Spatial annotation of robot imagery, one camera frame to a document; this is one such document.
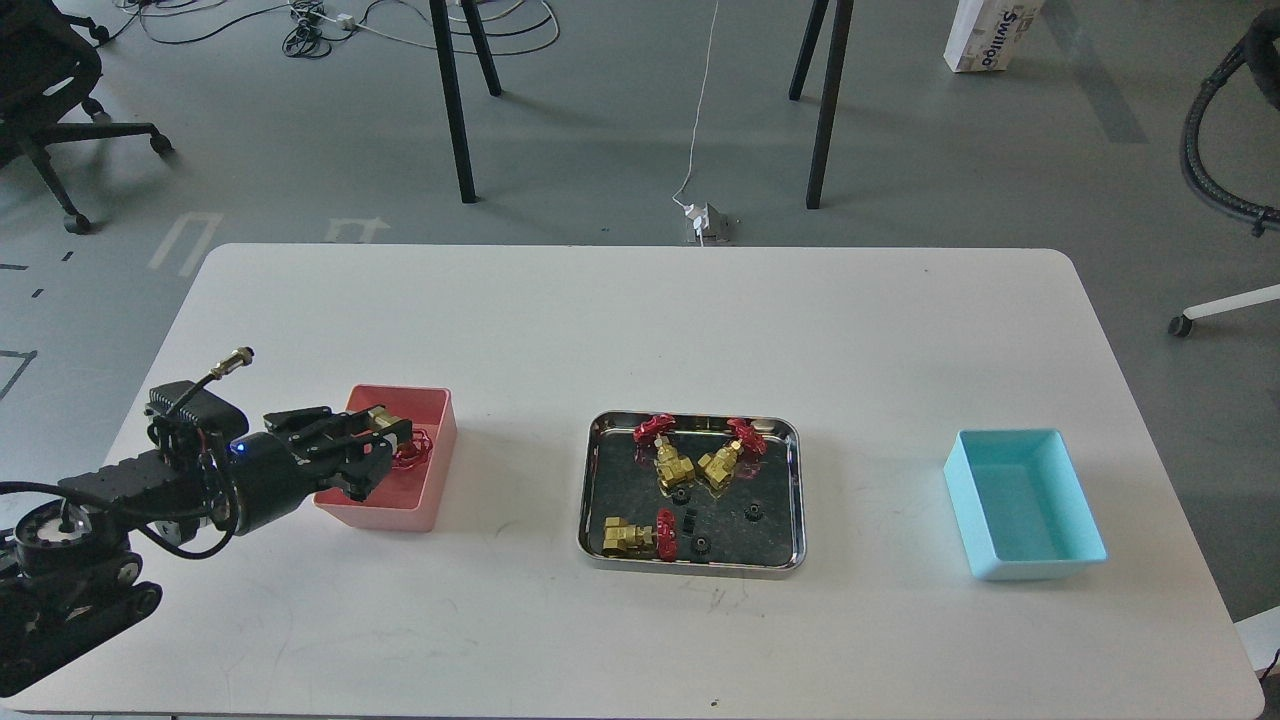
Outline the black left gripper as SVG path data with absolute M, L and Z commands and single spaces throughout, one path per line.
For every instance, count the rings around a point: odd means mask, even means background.
M 229 474 L 246 536 L 293 512 L 310 495 L 337 488 L 365 502 L 390 473 L 413 423 L 387 407 L 334 413 L 328 406 L 269 413 L 265 430 L 228 446 Z M 379 441 L 389 445 L 375 445 Z M 343 446 L 356 445 L 349 452 Z

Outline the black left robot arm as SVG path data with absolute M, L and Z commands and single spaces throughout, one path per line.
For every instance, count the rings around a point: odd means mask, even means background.
M 3 532 L 3 694 L 14 696 L 147 618 L 163 591 L 142 582 L 138 532 L 193 559 L 202 527 L 224 541 L 293 512 L 310 495 L 338 489 L 365 501 L 402 455 L 430 448 L 424 430 L 376 405 L 270 413 L 250 432 L 246 415 L 209 386 L 252 363 L 237 348 L 196 382 L 150 391 L 152 448 L 50 486 L 6 480 L 4 495 L 47 502 Z

